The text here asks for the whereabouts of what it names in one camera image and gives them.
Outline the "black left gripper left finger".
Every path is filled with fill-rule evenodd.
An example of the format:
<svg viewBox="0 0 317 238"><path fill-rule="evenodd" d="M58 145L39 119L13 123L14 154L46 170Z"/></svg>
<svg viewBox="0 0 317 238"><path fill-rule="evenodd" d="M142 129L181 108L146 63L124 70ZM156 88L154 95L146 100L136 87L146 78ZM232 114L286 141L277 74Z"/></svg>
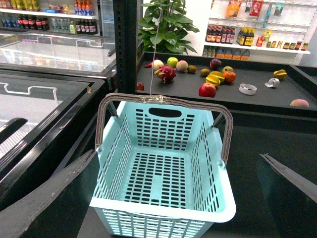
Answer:
<svg viewBox="0 0 317 238"><path fill-rule="evenodd" d="M97 183L90 150L0 213L2 238L75 238Z"/></svg>

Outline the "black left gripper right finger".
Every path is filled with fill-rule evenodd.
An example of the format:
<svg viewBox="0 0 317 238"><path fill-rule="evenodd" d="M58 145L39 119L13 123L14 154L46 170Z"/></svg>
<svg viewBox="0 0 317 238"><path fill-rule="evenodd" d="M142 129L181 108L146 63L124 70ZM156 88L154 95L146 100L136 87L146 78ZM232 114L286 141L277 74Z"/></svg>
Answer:
<svg viewBox="0 0 317 238"><path fill-rule="evenodd" d="M317 202L317 185L310 180L304 178L297 172L293 171L289 167L285 166L268 153L260 154L260 156L276 171L294 186L296 186L301 192L308 196L313 202Z"/></svg>

